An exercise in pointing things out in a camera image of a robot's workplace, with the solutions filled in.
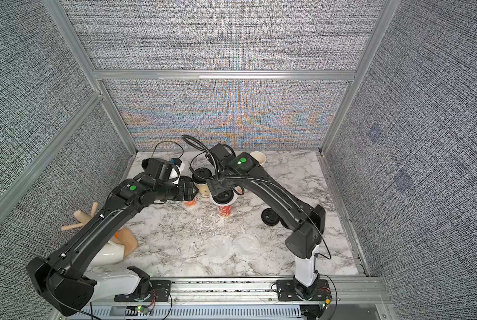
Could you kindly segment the red milk tea paper cup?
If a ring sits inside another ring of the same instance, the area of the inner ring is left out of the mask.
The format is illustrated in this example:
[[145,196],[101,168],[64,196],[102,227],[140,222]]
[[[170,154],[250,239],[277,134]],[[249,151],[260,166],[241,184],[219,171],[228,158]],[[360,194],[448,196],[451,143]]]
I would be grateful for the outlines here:
[[218,206],[218,214],[221,217],[230,217],[233,214],[233,207],[231,205]]

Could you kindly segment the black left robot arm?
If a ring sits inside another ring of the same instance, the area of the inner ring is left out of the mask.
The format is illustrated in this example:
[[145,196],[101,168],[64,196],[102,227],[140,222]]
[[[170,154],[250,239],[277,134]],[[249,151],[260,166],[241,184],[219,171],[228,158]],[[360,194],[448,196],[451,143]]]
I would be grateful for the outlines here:
[[190,177],[178,183],[143,177],[126,179],[109,194],[103,208],[75,236],[47,258],[34,257],[26,271],[34,290],[64,316],[85,307],[99,281],[85,276],[90,262],[137,213],[157,201],[192,201],[198,188]]

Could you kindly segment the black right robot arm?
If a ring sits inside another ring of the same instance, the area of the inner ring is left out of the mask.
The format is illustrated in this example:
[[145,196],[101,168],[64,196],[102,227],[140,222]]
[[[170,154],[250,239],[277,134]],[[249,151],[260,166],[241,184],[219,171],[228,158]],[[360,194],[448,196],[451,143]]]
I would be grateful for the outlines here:
[[211,181],[211,190],[242,187],[261,198],[284,221],[292,231],[284,243],[295,257],[294,282],[309,293],[314,291],[320,279],[315,254],[323,241],[324,208],[313,207],[291,194],[249,153],[233,155],[220,147],[205,157],[217,175]]

